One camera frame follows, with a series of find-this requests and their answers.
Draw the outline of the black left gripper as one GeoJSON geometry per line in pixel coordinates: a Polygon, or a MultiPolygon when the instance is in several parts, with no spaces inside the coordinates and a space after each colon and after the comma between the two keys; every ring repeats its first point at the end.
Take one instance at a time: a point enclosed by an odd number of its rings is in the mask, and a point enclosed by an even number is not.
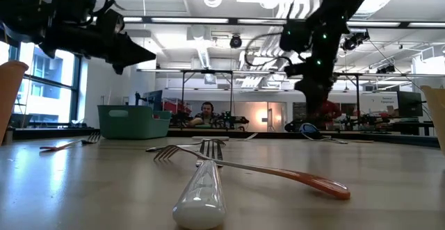
{"type": "Polygon", "coordinates": [[[69,51],[85,58],[101,58],[112,64],[116,74],[122,75],[125,67],[156,59],[156,54],[134,42],[128,33],[101,33],[93,28],[56,25],[46,31],[39,44],[50,58],[56,50],[69,51]]]}

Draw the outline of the orange-handled silver fork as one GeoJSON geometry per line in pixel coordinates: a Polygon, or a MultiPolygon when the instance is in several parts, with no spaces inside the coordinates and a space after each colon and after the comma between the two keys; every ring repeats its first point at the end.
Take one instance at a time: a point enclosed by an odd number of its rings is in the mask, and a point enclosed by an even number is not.
{"type": "Polygon", "coordinates": [[[233,163],[229,161],[222,161],[214,158],[210,158],[201,154],[198,151],[193,151],[191,149],[180,147],[179,145],[168,145],[160,150],[159,153],[156,154],[154,160],[168,159],[178,151],[183,151],[189,154],[194,155],[198,159],[204,161],[214,161],[216,164],[235,167],[243,170],[249,170],[253,172],[261,172],[265,174],[270,174],[274,176],[280,176],[286,179],[294,180],[297,182],[301,182],[307,186],[313,187],[317,190],[323,191],[337,199],[348,200],[350,199],[350,191],[349,189],[342,183],[323,178],[321,176],[316,176],[313,174],[308,174],[304,172],[297,172],[293,170],[285,170],[280,168],[272,168],[272,167],[262,167],[256,165],[244,165],[240,163],[233,163]]]}
{"type": "Polygon", "coordinates": [[[71,141],[69,143],[66,143],[66,144],[58,146],[58,147],[40,147],[40,150],[60,151],[60,150],[66,149],[68,147],[74,146],[77,143],[81,143],[82,145],[92,145],[92,144],[98,143],[100,138],[101,138],[100,132],[96,131],[96,132],[91,133],[86,139],[71,141]]]}

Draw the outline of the orange plastic bin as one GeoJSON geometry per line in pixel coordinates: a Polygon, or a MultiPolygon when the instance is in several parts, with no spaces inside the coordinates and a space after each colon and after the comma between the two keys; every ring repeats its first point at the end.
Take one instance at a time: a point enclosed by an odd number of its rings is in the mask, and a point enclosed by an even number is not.
{"type": "Polygon", "coordinates": [[[26,63],[10,60],[0,65],[0,145],[3,142],[15,99],[22,83],[26,63]]]}

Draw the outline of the white-handled silver fork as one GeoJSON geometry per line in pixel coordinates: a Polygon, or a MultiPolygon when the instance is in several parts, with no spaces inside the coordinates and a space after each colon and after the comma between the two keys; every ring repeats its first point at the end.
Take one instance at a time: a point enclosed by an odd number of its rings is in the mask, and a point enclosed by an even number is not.
{"type": "Polygon", "coordinates": [[[223,159],[222,140],[203,140],[199,152],[210,160],[195,163],[197,170],[172,209],[173,220],[182,228],[208,230],[221,225],[226,216],[225,198],[217,160],[223,159]]]}

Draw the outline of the person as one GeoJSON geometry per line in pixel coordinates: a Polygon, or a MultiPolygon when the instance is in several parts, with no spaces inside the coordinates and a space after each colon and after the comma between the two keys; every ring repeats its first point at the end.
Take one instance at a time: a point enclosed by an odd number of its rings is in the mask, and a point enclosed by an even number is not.
{"type": "Polygon", "coordinates": [[[214,107],[211,102],[204,102],[201,105],[201,112],[195,115],[195,117],[188,123],[188,126],[195,127],[197,125],[209,125],[213,128],[222,128],[224,122],[219,119],[219,116],[214,113],[213,110],[214,107]]]}
{"type": "Polygon", "coordinates": [[[329,101],[327,98],[325,98],[318,110],[318,117],[324,122],[333,122],[334,119],[341,115],[342,112],[339,106],[336,103],[329,101]]]}

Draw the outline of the black overhead light beam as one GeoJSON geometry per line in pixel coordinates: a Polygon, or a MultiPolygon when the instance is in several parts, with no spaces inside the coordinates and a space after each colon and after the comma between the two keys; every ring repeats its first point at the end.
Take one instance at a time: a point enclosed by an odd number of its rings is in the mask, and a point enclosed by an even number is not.
{"type": "MultiPolygon", "coordinates": [[[[291,19],[292,22],[302,23],[303,19],[291,19]]],[[[273,18],[233,18],[233,17],[125,17],[128,24],[206,24],[229,26],[283,26],[290,19],[273,18]]],[[[375,20],[350,20],[347,25],[351,28],[399,28],[399,29],[445,29],[445,22],[409,22],[375,20]]]]}

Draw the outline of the dark computer monitor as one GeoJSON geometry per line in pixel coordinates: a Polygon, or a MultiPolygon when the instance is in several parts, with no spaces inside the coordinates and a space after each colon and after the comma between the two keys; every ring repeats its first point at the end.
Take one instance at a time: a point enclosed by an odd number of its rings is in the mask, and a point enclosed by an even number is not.
{"type": "Polygon", "coordinates": [[[401,117],[421,117],[423,115],[421,94],[417,92],[397,92],[398,113],[401,117]]]}
{"type": "Polygon", "coordinates": [[[162,110],[162,90],[145,92],[142,95],[142,105],[148,106],[152,110],[162,110]]]}

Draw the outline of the green plastic bin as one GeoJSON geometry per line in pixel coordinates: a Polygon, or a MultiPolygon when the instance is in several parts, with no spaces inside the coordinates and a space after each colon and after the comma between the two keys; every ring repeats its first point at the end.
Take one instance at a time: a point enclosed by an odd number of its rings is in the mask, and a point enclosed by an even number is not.
{"type": "Polygon", "coordinates": [[[99,129],[109,140],[147,140],[167,136],[172,113],[149,106],[98,105],[99,129]]]}

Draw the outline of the large window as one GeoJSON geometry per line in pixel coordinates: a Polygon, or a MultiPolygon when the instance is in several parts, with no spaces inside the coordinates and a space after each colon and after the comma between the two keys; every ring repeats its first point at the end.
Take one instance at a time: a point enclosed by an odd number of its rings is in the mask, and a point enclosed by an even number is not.
{"type": "Polygon", "coordinates": [[[19,87],[13,113],[30,115],[32,122],[66,123],[71,118],[74,78],[79,59],[58,50],[48,57],[39,46],[21,43],[18,47],[0,42],[0,65],[20,60],[29,68],[19,87]]]}

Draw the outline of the yellow plastic bin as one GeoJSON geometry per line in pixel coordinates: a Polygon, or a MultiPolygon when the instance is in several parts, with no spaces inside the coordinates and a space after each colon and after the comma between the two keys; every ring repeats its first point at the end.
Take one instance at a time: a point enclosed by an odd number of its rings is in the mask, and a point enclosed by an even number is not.
{"type": "Polygon", "coordinates": [[[440,149],[445,156],[445,89],[422,85],[421,90],[426,97],[440,149]]]}

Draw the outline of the black background rig frame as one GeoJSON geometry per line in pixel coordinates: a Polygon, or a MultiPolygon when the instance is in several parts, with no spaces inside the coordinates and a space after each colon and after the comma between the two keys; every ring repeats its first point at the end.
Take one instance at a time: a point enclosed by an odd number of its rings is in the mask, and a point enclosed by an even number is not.
{"type": "Polygon", "coordinates": [[[360,126],[360,73],[336,72],[334,79],[337,81],[329,95],[334,102],[339,103],[340,108],[344,104],[347,110],[343,114],[344,119],[339,118],[342,128],[345,130],[357,130],[360,126]]]}
{"type": "Polygon", "coordinates": [[[232,115],[232,108],[233,108],[233,80],[234,80],[234,72],[232,70],[221,70],[221,69],[184,69],[181,70],[182,73],[182,83],[181,83],[181,104],[182,104],[182,109],[181,111],[184,112],[185,111],[185,102],[184,102],[184,93],[185,93],[185,83],[187,82],[186,80],[186,73],[191,73],[191,76],[196,74],[196,73],[200,73],[200,74],[211,74],[211,75],[217,75],[220,74],[223,77],[225,77],[225,74],[229,74],[231,79],[228,80],[228,83],[230,84],[230,102],[229,102],[229,112],[228,114],[232,115]]]}

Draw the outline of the white wall sign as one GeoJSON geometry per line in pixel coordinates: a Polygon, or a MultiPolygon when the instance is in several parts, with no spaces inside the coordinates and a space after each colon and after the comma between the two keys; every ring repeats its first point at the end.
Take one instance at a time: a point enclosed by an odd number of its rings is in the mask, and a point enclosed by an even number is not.
{"type": "Polygon", "coordinates": [[[373,105],[379,106],[397,106],[398,100],[396,95],[374,94],[369,96],[373,105]]]}

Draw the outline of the black metal table frame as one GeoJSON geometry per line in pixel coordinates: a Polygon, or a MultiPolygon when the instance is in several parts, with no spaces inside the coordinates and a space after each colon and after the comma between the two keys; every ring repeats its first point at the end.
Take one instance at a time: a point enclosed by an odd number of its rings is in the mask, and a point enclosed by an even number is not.
{"type": "MultiPolygon", "coordinates": [[[[71,138],[75,136],[90,135],[98,129],[16,129],[13,133],[14,140],[37,140],[44,138],[71,138]]],[[[323,135],[332,136],[341,140],[370,140],[375,142],[385,142],[400,145],[414,145],[422,147],[432,147],[439,149],[439,141],[433,136],[419,135],[394,135],[379,133],[361,133],[359,131],[337,133],[335,131],[324,131],[323,135]]],[[[230,138],[247,138],[252,132],[245,131],[212,131],[212,130],[178,130],[173,129],[167,132],[167,137],[191,138],[193,136],[227,136],[230,138]]],[[[301,133],[269,133],[260,132],[255,139],[303,139],[301,133]]]]}

